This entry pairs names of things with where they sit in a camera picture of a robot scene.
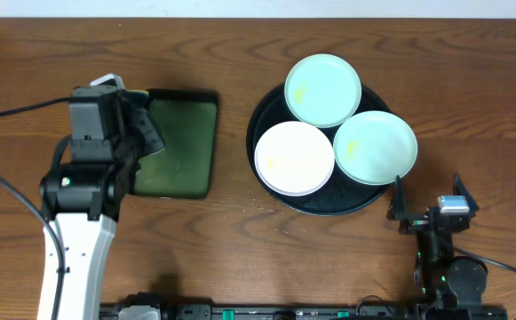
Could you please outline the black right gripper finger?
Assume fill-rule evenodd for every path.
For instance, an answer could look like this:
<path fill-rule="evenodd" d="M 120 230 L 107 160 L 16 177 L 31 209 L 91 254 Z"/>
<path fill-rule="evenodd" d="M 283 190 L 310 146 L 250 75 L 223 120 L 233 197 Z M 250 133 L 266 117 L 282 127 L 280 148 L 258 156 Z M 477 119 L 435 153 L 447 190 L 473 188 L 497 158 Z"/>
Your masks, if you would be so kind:
<path fill-rule="evenodd" d="M 455 173 L 453 176 L 453 195 L 462 196 L 465 199 L 469 207 L 470 213 L 476 213 L 480 209 L 478 204 L 472 198 L 471 193 L 467 190 L 466 186 L 464 185 L 458 172 Z"/>
<path fill-rule="evenodd" d="M 388 207 L 386 218 L 388 220 L 405 220 L 406 215 L 402 181 L 401 177 L 397 176 L 394 182 L 392 201 Z"/>

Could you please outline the pale pink plate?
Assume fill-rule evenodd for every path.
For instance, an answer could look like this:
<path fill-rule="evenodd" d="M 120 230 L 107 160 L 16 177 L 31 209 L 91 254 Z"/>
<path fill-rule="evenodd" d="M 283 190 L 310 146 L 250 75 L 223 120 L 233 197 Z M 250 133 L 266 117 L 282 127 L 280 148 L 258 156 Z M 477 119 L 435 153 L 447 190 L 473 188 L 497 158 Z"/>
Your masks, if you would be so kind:
<path fill-rule="evenodd" d="M 288 121 L 269 128 L 255 147 L 259 178 L 284 196 L 310 195 L 329 180 L 335 156 L 328 137 L 318 128 Z"/>

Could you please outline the green and yellow sponge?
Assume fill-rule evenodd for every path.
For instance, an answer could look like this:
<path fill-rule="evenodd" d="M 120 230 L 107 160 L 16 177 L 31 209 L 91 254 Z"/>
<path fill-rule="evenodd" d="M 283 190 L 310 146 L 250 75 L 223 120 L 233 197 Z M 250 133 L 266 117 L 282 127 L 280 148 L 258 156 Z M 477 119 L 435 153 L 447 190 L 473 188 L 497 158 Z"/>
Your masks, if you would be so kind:
<path fill-rule="evenodd" d="M 145 90 L 129 90 L 128 92 L 132 93 L 132 94 L 135 94 L 135 95 L 142 96 L 142 97 L 148 97 L 149 96 L 149 92 L 145 91 Z"/>

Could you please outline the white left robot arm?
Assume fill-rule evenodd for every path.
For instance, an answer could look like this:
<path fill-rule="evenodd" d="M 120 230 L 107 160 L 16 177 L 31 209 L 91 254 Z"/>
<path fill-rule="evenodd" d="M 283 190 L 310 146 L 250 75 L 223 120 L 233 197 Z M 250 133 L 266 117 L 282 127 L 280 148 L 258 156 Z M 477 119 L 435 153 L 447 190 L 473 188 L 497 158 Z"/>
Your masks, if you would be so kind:
<path fill-rule="evenodd" d="M 57 144 L 39 193 L 45 218 L 40 319 L 96 319 L 107 254 L 139 160 L 164 149 L 148 92 L 76 87 L 71 133 Z"/>

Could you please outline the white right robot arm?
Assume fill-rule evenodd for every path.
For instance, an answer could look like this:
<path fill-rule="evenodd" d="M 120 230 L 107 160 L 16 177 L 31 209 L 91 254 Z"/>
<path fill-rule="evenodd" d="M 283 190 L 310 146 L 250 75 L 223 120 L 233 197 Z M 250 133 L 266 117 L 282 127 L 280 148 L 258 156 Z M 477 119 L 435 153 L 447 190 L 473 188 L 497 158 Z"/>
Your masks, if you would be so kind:
<path fill-rule="evenodd" d="M 394 182 L 387 219 L 399 223 L 399 232 L 417 237 L 414 282 L 423 298 L 415 304 L 415 319 L 506 319 L 501 307 L 482 304 L 488 280 L 486 263 L 467 253 L 456 255 L 453 235 L 470 227 L 479 206 L 460 176 L 453 177 L 453 194 L 439 196 L 435 206 L 409 213 L 402 181 Z"/>

